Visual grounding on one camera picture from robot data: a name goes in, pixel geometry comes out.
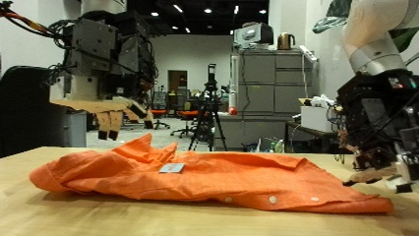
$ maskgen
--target metal cabinet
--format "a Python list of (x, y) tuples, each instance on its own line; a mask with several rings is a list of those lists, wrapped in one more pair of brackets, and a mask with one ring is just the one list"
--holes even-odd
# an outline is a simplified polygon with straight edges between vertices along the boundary
[(299, 113), (298, 99), (311, 97), (312, 77), (312, 64), (299, 51), (246, 50), (238, 58), (238, 114)]
[[(238, 115), (219, 117), (228, 150), (240, 150), (260, 137), (284, 138), (286, 121), (299, 113), (298, 99), (311, 97), (314, 75), (312, 64), (296, 50), (246, 50), (236, 58), (231, 75)], [(214, 149), (223, 150), (219, 139)]]

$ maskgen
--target wooden table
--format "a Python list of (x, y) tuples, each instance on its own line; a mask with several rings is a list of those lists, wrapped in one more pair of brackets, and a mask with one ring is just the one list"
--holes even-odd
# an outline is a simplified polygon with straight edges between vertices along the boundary
[[(0, 159), (0, 235), (419, 235), (419, 194), (393, 194), (384, 183), (358, 185), (391, 198), (391, 214), (260, 211), (218, 203), (134, 201), (37, 189), (29, 172), (74, 147), (40, 147)], [(330, 154), (294, 154), (346, 180), (354, 173)]]

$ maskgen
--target orange shirt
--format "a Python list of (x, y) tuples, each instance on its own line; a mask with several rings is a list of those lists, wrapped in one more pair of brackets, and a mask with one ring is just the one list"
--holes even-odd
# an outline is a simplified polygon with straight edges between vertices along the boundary
[[(187, 151), (150, 146), (150, 134), (103, 153), (70, 153), (30, 173), (53, 192), (102, 193), (137, 200), (206, 201), (262, 210), (389, 212), (392, 203), (366, 195), (304, 158), (248, 152)], [(183, 163), (181, 173), (159, 173)]]

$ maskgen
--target camera tripod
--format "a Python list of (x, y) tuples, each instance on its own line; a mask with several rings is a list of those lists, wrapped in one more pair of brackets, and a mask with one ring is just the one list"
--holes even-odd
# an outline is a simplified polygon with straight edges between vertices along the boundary
[(191, 143), (189, 145), (189, 149), (193, 148), (193, 145), (194, 145), (194, 142), (197, 141), (198, 136), (206, 135), (207, 140), (209, 140), (209, 151), (211, 151), (213, 139), (214, 139), (213, 133), (211, 133), (211, 127), (214, 127), (214, 123), (215, 123), (219, 130), (219, 138), (222, 140), (223, 150), (226, 150), (225, 136), (223, 136), (221, 123), (219, 123), (219, 117), (218, 117), (219, 103), (218, 103), (218, 100), (215, 100), (214, 98), (214, 92), (217, 91), (217, 87), (215, 87), (217, 81), (214, 79), (214, 66), (215, 66), (214, 64), (209, 64), (209, 82), (206, 83), (206, 89), (202, 93), (202, 98), (199, 100), (198, 124), (197, 124), (195, 133), (191, 138)]

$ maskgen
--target door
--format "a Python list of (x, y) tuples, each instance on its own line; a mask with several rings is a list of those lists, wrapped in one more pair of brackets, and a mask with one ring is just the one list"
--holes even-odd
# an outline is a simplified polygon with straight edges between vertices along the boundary
[(187, 88), (187, 71), (169, 71), (167, 80), (169, 114), (173, 114), (177, 105), (175, 90), (178, 87)]
[(187, 88), (187, 71), (169, 71), (169, 89), (167, 92), (175, 91), (178, 87)]

